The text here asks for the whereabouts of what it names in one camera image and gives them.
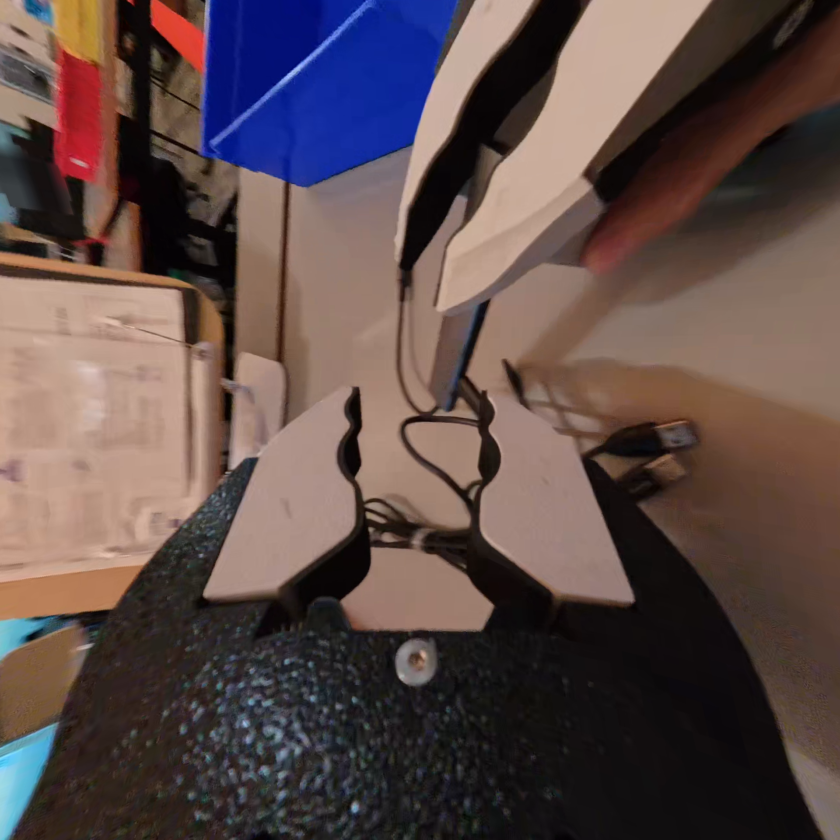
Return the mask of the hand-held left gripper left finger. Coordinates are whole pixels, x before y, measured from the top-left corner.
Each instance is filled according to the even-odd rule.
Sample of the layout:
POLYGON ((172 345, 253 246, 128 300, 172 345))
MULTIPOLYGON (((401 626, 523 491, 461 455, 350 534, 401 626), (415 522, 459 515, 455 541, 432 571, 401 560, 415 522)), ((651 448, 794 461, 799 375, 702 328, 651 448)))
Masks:
POLYGON ((282 428, 255 460, 203 591, 208 604, 341 601, 371 568, 357 475, 361 391, 345 385, 282 428))

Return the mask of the orange shelf beam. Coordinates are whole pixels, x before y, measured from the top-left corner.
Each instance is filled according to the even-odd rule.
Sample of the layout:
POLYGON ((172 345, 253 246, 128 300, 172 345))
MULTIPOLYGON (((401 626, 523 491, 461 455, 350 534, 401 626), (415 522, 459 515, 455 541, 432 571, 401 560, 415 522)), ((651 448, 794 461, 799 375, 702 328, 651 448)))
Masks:
POLYGON ((150 19, 161 35, 199 74, 205 72, 206 46, 203 31, 162 1, 150 2, 150 19))

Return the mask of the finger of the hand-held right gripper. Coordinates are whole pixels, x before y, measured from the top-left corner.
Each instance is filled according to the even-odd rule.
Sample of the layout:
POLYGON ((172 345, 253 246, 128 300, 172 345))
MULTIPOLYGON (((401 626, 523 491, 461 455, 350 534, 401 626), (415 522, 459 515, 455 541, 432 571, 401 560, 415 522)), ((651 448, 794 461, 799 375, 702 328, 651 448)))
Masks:
POLYGON ((580 15, 575 1, 470 5, 416 129, 395 237, 399 270, 413 270, 472 177, 480 148, 550 71, 580 15))
POLYGON ((577 266, 605 204, 593 173, 791 3, 589 2, 531 128, 490 175, 449 240, 435 302, 456 313, 535 266, 577 266))

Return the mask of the silver blue flat device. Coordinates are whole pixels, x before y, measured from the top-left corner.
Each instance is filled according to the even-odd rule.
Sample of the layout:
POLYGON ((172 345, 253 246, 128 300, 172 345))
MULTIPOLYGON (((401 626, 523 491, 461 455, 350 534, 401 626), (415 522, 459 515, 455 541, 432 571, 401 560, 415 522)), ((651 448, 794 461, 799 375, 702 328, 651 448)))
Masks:
POLYGON ((437 336, 429 391, 443 413, 455 410, 458 401, 477 413, 481 391, 468 376, 490 302, 443 316, 437 336))

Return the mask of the printed paper sheet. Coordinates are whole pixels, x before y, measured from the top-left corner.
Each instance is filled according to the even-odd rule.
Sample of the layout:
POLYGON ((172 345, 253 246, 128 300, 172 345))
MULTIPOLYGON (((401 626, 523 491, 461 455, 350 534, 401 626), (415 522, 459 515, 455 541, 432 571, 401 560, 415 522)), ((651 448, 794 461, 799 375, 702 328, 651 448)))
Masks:
POLYGON ((2 276, 2 581, 134 562, 194 489, 192 288, 2 276))

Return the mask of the cardboard box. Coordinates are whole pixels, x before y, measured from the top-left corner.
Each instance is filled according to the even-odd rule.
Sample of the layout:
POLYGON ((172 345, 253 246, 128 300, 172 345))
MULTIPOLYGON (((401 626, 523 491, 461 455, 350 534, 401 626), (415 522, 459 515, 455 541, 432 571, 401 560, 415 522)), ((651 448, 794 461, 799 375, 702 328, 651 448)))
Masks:
MULTIPOLYGON (((2 253, 1 264, 3 276, 27 280, 79 281, 122 289, 163 287, 194 295, 194 326, 187 330, 197 336, 197 348, 188 352, 191 372, 187 378, 191 389, 193 478, 184 512, 178 517, 185 522, 212 494, 224 474, 224 326, 214 304, 186 281, 167 276, 7 253, 2 253)), ((9 620, 111 609, 161 545, 159 542, 137 553, 122 553, 111 560, 2 573, 1 617, 9 620)))

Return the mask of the person's right hand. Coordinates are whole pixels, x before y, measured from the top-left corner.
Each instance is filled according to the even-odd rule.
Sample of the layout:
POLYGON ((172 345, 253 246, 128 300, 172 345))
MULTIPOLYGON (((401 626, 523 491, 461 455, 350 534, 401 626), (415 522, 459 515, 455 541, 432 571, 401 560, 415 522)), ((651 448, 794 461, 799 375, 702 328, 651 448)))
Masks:
POLYGON ((582 266, 595 274, 613 270, 692 215, 763 141, 838 100, 835 9, 772 66, 664 139, 594 227, 582 266))

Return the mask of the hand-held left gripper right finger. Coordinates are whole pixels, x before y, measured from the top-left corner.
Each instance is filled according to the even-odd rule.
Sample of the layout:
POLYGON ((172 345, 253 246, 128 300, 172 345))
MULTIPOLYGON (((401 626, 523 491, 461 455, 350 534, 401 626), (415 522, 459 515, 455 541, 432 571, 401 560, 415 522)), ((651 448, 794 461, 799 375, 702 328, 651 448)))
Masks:
POLYGON ((551 622, 566 603, 636 596, 571 437, 514 397, 482 393, 467 575, 495 611, 551 622))

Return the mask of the yellow packet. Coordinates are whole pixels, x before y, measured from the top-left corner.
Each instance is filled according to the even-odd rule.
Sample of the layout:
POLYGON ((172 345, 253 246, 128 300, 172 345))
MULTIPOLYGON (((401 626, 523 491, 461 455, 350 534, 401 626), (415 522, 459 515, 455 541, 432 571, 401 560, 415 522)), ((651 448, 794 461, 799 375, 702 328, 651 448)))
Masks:
POLYGON ((53 29, 61 48, 95 66, 102 63, 100 1, 53 1, 53 29))

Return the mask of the black shelf rack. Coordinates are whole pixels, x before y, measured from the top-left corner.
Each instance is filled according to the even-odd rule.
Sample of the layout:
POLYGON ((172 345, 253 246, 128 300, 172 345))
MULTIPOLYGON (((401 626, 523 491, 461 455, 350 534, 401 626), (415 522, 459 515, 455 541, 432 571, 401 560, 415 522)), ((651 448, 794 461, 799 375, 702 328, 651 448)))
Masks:
POLYGON ((167 35, 163 26, 190 23, 163 2, 120 1, 117 12, 118 55, 130 70, 132 111, 119 116, 118 192, 101 234, 110 235, 123 208, 133 205, 142 272, 204 278, 231 292, 237 268, 238 170, 228 165, 221 182, 191 182, 153 145, 153 140, 161 140, 169 151, 185 151, 201 161, 201 176, 217 175, 215 160, 154 130, 152 124, 154 92, 176 100, 155 75, 152 53, 186 62, 187 33, 167 35))

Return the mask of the red packet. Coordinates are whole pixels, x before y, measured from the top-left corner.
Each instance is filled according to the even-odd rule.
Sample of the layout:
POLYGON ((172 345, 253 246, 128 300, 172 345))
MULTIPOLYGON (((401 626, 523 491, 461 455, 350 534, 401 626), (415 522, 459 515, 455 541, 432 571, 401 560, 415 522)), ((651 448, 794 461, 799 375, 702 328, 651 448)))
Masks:
POLYGON ((102 81, 98 66, 59 48, 54 163, 65 177, 94 183, 102 152, 102 81))

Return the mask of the blue plastic bin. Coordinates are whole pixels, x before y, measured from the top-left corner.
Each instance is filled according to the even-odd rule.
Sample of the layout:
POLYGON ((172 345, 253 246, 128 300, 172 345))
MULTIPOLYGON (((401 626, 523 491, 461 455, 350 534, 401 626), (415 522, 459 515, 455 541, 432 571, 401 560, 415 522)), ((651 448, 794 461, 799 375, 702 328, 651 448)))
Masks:
POLYGON ((410 146, 456 1, 212 1, 201 152, 312 186, 410 146))

